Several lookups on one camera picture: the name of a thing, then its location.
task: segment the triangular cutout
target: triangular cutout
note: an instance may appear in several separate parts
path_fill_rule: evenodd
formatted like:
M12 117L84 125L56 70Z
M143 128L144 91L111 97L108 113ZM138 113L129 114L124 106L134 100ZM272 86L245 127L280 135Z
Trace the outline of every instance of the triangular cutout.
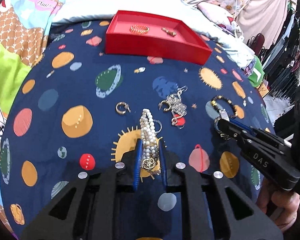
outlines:
M242 220L253 215L253 210L231 188L226 187L226 194L236 220Z
M69 190L69 192L67 192L67 194L64 195L61 200L51 209L49 215L60 220L65 220L76 191L76 188Z

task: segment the pearl necklace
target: pearl necklace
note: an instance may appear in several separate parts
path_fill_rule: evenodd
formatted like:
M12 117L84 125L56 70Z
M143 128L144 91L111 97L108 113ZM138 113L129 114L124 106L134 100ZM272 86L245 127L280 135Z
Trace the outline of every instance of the pearl necklace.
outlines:
M142 140L141 167L150 171L158 162L159 149L155 138L154 120L149 109L143 109L140 127Z

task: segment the earring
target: earring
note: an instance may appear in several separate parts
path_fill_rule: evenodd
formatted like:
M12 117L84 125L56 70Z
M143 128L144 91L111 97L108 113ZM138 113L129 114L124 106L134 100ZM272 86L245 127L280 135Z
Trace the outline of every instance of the earring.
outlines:
M119 110L118 109L119 106L124 106L125 110L124 111ZM125 103L125 102L119 102L119 103L117 103L116 106L115 106L115 110L120 115L124 115L126 113L126 110L128 110L129 113L131 113L129 105L127 103Z

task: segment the silver ring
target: silver ring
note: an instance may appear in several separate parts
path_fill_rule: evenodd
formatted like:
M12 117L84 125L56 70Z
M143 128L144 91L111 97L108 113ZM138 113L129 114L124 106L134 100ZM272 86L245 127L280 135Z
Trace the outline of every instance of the silver ring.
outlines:
M158 121L158 120L153 120L154 122L156 122L156 123L158 123L159 125L160 125L160 130L159 131L157 131L157 132L154 132L154 134L155 135L157 135L159 132L161 132L161 129L162 129L162 123L160 122L160 121Z

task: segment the black beaded bracelet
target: black beaded bracelet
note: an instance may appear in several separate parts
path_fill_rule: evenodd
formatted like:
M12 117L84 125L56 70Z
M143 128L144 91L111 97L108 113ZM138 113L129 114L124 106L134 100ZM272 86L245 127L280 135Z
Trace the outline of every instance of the black beaded bracelet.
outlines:
M226 101L226 102L231 106L231 108L232 108L234 114L233 114L233 115L230 115L230 116L229 116L230 118L233 118L233 119L234 119L234 118L237 117L238 112L237 112L237 110L235 109L234 104L232 103L232 101L231 101L230 99L225 98L224 96L215 96L215 97L211 100L211 105L212 105L212 107L214 108L214 110L216 110L217 112L219 112L220 110L222 110L222 109L220 109L220 108L218 107L218 105L217 105L217 102L216 102L217 99L222 99L222 100Z

